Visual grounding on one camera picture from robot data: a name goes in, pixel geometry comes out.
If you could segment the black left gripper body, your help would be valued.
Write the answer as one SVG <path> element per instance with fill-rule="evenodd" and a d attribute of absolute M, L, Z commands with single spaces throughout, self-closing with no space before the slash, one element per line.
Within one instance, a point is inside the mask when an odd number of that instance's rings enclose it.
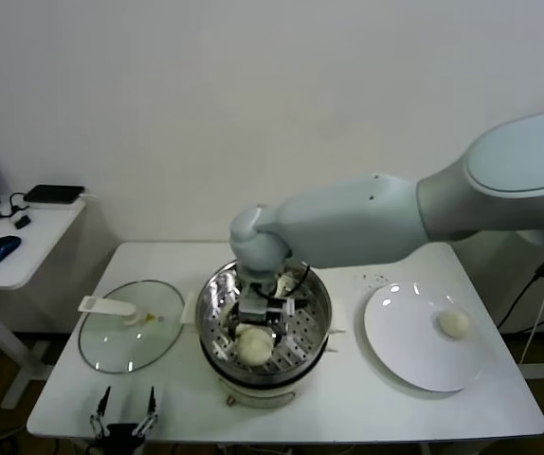
<path fill-rule="evenodd" d="M 105 455 L 133 455 L 143 446 L 145 435 L 138 424 L 118 423 L 107 427 L 102 438 L 102 452 Z"/>

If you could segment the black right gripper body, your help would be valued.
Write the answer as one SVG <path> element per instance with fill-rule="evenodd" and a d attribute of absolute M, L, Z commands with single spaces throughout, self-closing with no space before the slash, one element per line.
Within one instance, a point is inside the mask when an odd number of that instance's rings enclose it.
<path fill-rule="evenodd" d="M 258 283 L 250 282 L 238 298 L 237 319 L 250 324 L 281 332 L 284 323 L 285 300 L 265 294 Z"/>

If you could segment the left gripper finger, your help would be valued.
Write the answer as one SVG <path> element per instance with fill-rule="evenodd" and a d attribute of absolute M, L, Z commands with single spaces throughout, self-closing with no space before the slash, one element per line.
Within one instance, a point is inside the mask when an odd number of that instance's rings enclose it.
<path fill-rule="evenodd" d="M 104 421 L 105 412 L 110 396 L 111 387 L 108 386 L 103 397 L 99 400 L 96 411 L 91 414 L 89 423 L 95 435 L 108 435 L 109 431 Z"/>
<path fill-rule="evenodd" d="M 148 436 L 154 425 L 158 421 L 157 403 L 155 397 L 154 386 L 151 386 L 148 399 L 148 407 L 146 416 L 137 424 L 132 431 L 133 436 Z"/>

